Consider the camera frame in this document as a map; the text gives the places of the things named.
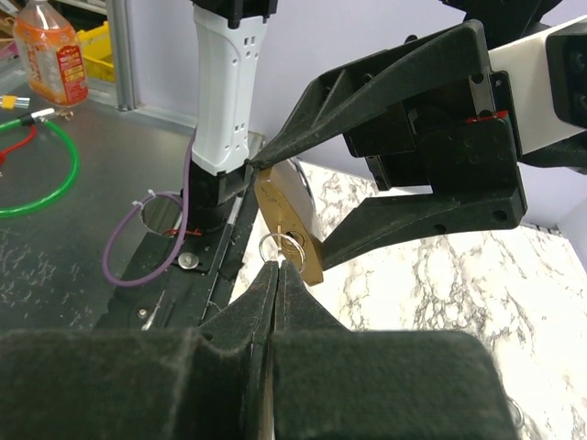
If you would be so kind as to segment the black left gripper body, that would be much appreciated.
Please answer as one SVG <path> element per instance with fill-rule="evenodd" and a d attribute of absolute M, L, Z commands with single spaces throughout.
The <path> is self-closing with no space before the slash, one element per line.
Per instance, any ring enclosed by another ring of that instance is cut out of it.
<path fill-rule="evenodd" d="M 512 186 L 515 121 L 489 70 L 389 107 L 343 136 L 380 190 L 430 186 L 437 193 Z"/>

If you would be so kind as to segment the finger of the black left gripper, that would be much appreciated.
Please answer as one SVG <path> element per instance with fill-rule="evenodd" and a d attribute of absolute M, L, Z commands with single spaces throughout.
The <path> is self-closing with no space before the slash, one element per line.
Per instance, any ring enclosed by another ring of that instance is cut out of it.
<path fill-rule="evenodd" d="M 311 81 L 279 133 L 250 161 L 269 168 L 378 116 L 392 105 L 490 66 L 473 19 L 327 71 Z"/>
<path fill-rule="evenodd" d="M 518 187 L 367 198 L 323 241 L 322 267 L 330 270 L 374 249 L 427 237 L 513 229 L 526 209 Z"/>

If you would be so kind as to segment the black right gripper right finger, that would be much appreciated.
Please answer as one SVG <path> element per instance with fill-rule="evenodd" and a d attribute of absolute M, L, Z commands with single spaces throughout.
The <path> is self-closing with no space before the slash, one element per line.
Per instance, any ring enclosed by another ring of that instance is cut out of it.
<path fill-rule="evenodd" d="M 352 332 L 279 270 L 271 337 L 279 439 L 514 439 L 483 344 L 461 331 Z"/>

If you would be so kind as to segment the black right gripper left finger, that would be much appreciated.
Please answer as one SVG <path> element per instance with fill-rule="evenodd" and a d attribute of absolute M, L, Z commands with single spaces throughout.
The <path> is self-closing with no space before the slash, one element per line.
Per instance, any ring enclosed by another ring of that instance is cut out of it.
<path fill-rule="evenodd" d="M 4 439 L 270 439 L 265 365 L 279 267 L 198 328 L 13 331 Z"/>

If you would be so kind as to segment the brass padlock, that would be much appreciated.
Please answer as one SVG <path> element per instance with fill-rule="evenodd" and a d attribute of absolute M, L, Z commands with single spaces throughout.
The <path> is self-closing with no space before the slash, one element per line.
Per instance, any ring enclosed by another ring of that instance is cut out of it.
<path fill-rule="evenodd" d="M 258 172 L 254 192 L 262 218 L 270 232 L 278 225 L 304 248 L 306 266 L 300 271 L 310 286 L 324 280 L 321 240 L 313 195 L 296 162 L 287 159 Z"/>

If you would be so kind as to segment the silver key with ring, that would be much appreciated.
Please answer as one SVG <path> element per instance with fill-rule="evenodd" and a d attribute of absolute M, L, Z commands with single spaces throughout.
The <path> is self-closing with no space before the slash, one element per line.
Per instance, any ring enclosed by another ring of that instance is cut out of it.
<path fill-rule="evenodd" d="M 291 234 L 278 225 L 274 232 L 265 234 L 259 241 L 258 251 L 263 262 L 270 259 L 265 255 L 265 242 L 271 240 L 275 246 L 275 257 L 278 262 L 289 260 L 299 261 L 297 268 L 303 271 L 306 266 L 306 255 L 303 245 Z"/>

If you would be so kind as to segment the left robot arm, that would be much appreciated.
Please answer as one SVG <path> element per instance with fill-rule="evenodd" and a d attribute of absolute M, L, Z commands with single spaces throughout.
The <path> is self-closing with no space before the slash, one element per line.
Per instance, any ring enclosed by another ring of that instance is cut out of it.
<path fill-rule="evenodd" d="M 223 204 L 261 174 L 334 137 L 366 160 L 379 189 L 431 193 L 369 198 L 323 241 L 325 269 L 375 248 L 442 234 L 510 229 L 527 204 L 515 121 L 493 97 L 483 25 L 455 27 L 327 71 L 282 129 L 249 150 L 252 92 L 273 1 L 197 1 L 198 123 L 194 182 Z"/>

